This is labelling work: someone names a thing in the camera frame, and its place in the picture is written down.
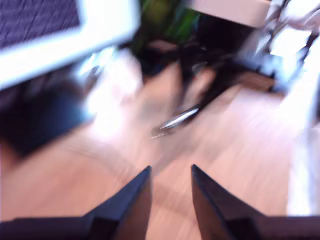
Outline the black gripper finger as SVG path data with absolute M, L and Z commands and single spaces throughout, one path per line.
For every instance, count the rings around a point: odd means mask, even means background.
M 144 240 L 152 206 L 152 167 L 147 166 L 111 198 L 91 210 L 89 240 Z
M 260 240 L 254 220 L 262 213 L 191 166 L 192 201 L 203 240 Z
M 204 110 L 213 100 L 235 85 L 238 75 L 238 72 L 218 72 L 196 105 L 198 112 Z
M 194 72 L 192 66 L 188 63 L 180 62 L 181 77 L 179 81 L 179 88 L 177 94 L 177 109 L 180 110 L 183 106 L 184 99 L 186 97 L 188 88 L 194 78 Z

